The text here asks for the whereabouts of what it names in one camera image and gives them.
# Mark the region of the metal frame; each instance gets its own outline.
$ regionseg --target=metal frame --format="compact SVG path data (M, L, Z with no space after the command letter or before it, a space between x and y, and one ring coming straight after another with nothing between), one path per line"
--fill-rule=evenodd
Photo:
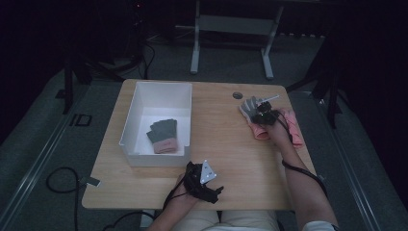
M198 64L200 57L200 31L217 31L228 33L243 33L250 35L268 36L268 43L261 49L261 56L264 63L264 69L267 79L273 78L273 71L270 65L269 53L276 36L276 31L282 16L284 7L279 7L274 20L239 18L227 16L213 16L200 14L200 0L196 0L195 6L195 26L194 26L194 48L191 58L191 74L198 73Z

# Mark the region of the cable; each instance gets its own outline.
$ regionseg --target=cable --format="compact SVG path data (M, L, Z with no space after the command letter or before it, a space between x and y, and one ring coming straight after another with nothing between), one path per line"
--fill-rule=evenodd
M66 190L66 191L60 191L60 190L56 190L55 188L51 187L50 184L50 179L51 177L58 171L61 170L69 170L71 173L74 174L75 176L75 188L72 190ZM78 173L71 167L59 167L57 169L55 169L54 171L52 171L47 179L46 179L46 186L48 188L48 190L50 190L51 192L54 193L73 193L75 192L75 208L74 208L74 224L75 224L75 230L78 230L78 200L79 200L79 190L81 188L83 188L86 184L80 185L79 183L79 177L78 177Z
M74 189L69 189L69 190L58 190L55 189L54 187L51 186L50 184L50 180L51 178L54 176L54 174L56 174L57 172L61 171L61 170L68 170L70 171L74 177L75 177L75 188ZM75 192L75 208L74 208L74 225L75 225L75 231L78 231L78 202L79 202L79 190L84 188L87 184L83 183L80 184L80 179L78 176L78 173L75 171L75 169L73 169L72 167L58 167L57 169L53 170L48 176L47 179L45 181L45 184L48 188L48 190L50 190L53 193L74 193ZM146 215L150 218L152 218L153 220L155 219L154 216L143 212L143 211L136 211L136 212L132 212L132 213L128 213L123 215L122 217L118 218L114 224L109 224L107 226L105 226L105 228L103 229L104 231L109 229L109 228L115 228L116 225L121 222L124 218L127 218L131 215Z
M132 213L128 213L128 214L123 215L122 217L120 217L119 219L117 219L114 224L108 224L107 226L105 226L105 228L103 228L103 231L105 231L105 230L107 230L107 229L110 229L110 228L115 228L116 225L117 225L119 222L121 222L124 218L127 218L127 217L129 217L129 216L131 216L131 215L146 215L146 216L152 218L153 220L155 219L155 217L152 216L152 215L149 214L149 213L146 213L146 212L143 212L143 211L136 211L136 212L132 212Z
M148 80L149 78L148 78L148 73L147 73L147 72L148 72L148 69L149 69L150 65L151 65L152 62L153 62L154 57L156 56L156 51L154 50L154 48L153 48L151 45L149 45L149 44L147 44L147 43L145 43L145 42L143 43L143 45L149 47L150 50L151 50L152 53L153 53L152 58L150 59L149 63L147 63L145 57L143 56L143 60L144 60L144 75L143 75L143 79Z
M305 174L305 175L307 175L307 176L313 178L314 180L316 180L316 181L318 182L318 184L320 185L321 189L323 190L324 194L325 194L326 197L327 197L326 187L324 186L323 182L321 182L321 180L320 180L316 175L312 174L312 172L310 172L310 171L308 171L308 170L306 170L306 169L300 168L300 167L291 166L291 165L289 165L288 163L286 163L284 160L282 160L282 165L283 165L284 167L290 169L290 170L294 170L294 171L303 173L303 174Z
M186 175L183 176L183 178L179 181L179 183L177 183L177 185L174 187L174 189L171 190L170 193L167 195L167 198L166 198L166 200L165 200L165 203L163 204L163 209L162 209L162 210L164 210L164 209L167 207L167 204L168 204L168 202L169 202L171 199L173 199L173 198L175 198L175 197L178 197L178 196L181 196L181 195L184 195L184 194L187 194L187 193L185 192L185 193L181 193L181 194L178 194L178 195L174 195L174 196L173 196L174 192L175 192L175 191L177 190L177 188L179 188L180 185L184 182L184 179L185 179L185 178L186 178Z

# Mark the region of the gray carpet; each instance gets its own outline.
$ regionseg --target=gray carpet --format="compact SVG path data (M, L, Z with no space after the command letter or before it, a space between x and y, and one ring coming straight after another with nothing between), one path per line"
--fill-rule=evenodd
M270 55L275 74L275 79L270 81L265 78L258 50L220 49L214 48L210 42L201 48L198 74L190 75L192 47L189 39L184 38L182 42L172 44L150 40L155 56L148 69L149 78L286 87L303 78L322 42L315 38L278 37ZM145 56L149 61L153 57L152 50L146 48ZM140 73L143 73L142 67L122 74L125 78L140 78ZM74 193L50 192L45 186L45 180L57 167L72 167L80 176L90 175L120 84L95 78L89 87L75 85L77 104L70 115L62 115L64 103L54 96L63 87L63 82L64 77L60 73L48 83L29 113L1 146L0 224L7 224L1 230L74 229ZM291 92L289 96L315 168L324 179L342 230L406 230L407 212L358 118L340 101L339 107L343 113L336 115L338 128L333 131L325 120L325 106L304 92L310 91L313 85ZM74 114L92 116L90 126L69 126L62 122L70 121ZM49 160L43 165L43 172L32 186L31 193L27 193L27 197L19 204L13 204L13 210L8 205L11 205L13 196L18 193L21 180L42 153L42 148L50 145L49 138L56 137L53 131L58 126L64 130L60 133L60 139L53 139L55 143L49 153ZM344 167L344 155L351 168ZM350 170L359 185L356 186L347 176ZM51 182L61 189L74 187L73 175L67 171L60 172ZM365 201L361 201L359 194L364 196ZM102 230L129 212L132 211L87 210L80 205L79 230ZM278 218L286 230L297 230L291 212L280 211ZM139 230L139 226L140 216L130 216L115 230Z

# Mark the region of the white fabric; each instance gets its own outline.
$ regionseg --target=white fabric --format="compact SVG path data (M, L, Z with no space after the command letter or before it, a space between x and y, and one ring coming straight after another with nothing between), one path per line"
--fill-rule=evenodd
M225 227L225 226L214 226L203 231L270 231L269 229L259 229L259 228L245 228L245 227Z
M333 231L333 225L327 221L311 221L303 227L302 231Z
M216 211L190 211L173 231L254 230L279 231L274 211L222 211L221 220Z

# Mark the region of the white plastic bin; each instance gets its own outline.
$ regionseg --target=white plastic bin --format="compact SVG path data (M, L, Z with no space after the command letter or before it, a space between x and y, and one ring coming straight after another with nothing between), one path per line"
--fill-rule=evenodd
M119 145L132 167L185 167L191 159L190 83L137 82ZM150 125L177 120L175 153L155 154L146 133Z

